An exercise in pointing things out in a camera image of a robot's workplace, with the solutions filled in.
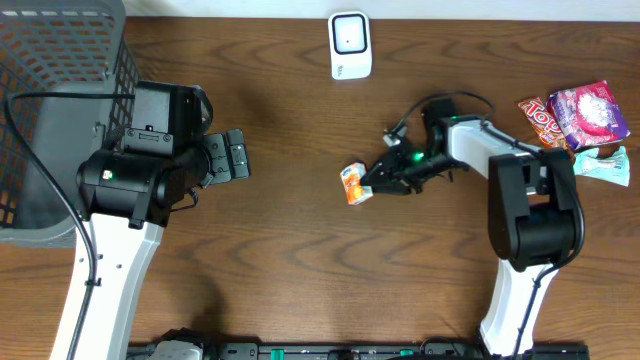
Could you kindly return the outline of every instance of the wall-mounted sensor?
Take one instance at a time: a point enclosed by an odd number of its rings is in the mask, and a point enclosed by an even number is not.
[[[331,75],[336,80],[359,79],[371,74],[369,18],[360,11],[329,17]]]

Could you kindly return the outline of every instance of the snack wrapper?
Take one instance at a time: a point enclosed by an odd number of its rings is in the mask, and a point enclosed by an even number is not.
[[[606,81],[559,91],[547,101],[547,110],[573,150],[620,141],[631,135]]]
[[[624,146],[621,146],[618,151],[606,159],[598,159],[598,148],[593,148],[576,155],[573,172],[576,175],[629,186],[631,166]]]
[[[349,205],[358,205],[373,196],[371,186],[361,186],[360,179],[367,173],[362,163],[353,163],[340,173]]]
[[[522,100],[518,103],[518,107],[527,116],[546,149],[560,147],[569,150],[560,126],[544,107],[539,97]]]

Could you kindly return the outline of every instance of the wood grain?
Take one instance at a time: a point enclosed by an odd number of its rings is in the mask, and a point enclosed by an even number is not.
[[[609,81],[640,132],[638,24],[373,21],[372,75],[336,82],[325,21],[130,19],[126,38],[147,79],[199,84],[212,131],[246,134],[251,179],[200,192],[172,216],[147,274],[133,341],[191,327],[266,342],[420,341],[469,337],[497,269],[487,183],[474,172],[423,194],[346,205],[339,171],[385,151],[382,130],[418,98],[478,92],[495,125],[535,133],[528,96]],[[460,99],[469,112],[481,104]],[[416,114],[410,137],[424,142]],[[639,140],[624,143],[640,168]],[[538,341],[584,341],[592,359],[640,351],[640,186],[579,177],[587,217],[581,257],[556,277]],[[1,246],[0,358],[46,359],[71,274],[71,250]]]

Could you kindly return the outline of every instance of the wire basket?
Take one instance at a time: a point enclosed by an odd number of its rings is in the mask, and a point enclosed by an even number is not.
[[[131,94],[138,70],[120,0],[0,0],[0,95],[24,91]],[[0,108],[0,243],[73,247],[64,205],[27,160]],[[132,100],[23,99],[15,123],[69,199],[76,173],[106,133],[131,124]]]

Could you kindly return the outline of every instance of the green connector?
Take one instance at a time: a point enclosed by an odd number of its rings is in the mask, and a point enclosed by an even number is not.
[[[284,350],[271,350],[271,360],[284,360]]]

